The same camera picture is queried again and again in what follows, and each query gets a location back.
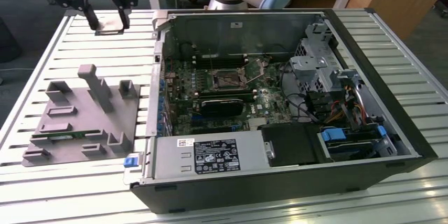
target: blue latch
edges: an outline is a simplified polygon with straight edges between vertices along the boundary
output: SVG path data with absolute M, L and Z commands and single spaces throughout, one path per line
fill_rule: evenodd
M 331 141 L 331 140 L 344 140 L 347 139 L 344 131 L 342 128 L 334 128 L 334 129 L 326 129 L 322 132 L 322 137 L 324 141 Z
M 378 127 L 378 131 L 380 132 L 380 134 L 382 134 L 382 137 L 386 137 L 386 135 L 387 135 L 387 131 L 386 131 L 386 129 L 384 129 L 384 126 L 379 126 Z
M 126 168 L 131 168 L 131 167 L 138 167 L 139 166 L 139 157 L 127 157 L 124 159 L 124 164 L 123 166 Z

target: motherboard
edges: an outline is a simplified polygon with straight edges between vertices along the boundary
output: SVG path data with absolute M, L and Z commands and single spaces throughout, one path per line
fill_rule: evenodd
M 268 123 L 290 122 L 292 115 L 279 87 L 282 64 L 270 63 L 267 55 L 167 60 L 172 134 L 248 131 Z

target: barcode sticker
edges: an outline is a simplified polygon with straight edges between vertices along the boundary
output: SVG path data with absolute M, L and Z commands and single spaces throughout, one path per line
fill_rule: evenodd
M 195 144 L 194 138 L 182 138 L 178 139 L 178 147 L 191 147 Z

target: black plastic cover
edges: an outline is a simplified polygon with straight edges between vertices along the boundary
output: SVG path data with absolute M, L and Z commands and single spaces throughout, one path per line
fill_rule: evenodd
M 275 123 L 259 127 L 263 140 L 271 143 L 275 157 L 270 166 L 311 165 L 331 162 L 318 138 L 319 125 L 312 123 Z

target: warning label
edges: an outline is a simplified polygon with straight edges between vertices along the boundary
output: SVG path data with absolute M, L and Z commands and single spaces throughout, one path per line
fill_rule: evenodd
M 236 140 L 195 142 L 195 171 L 198 174 L 240 170 Z

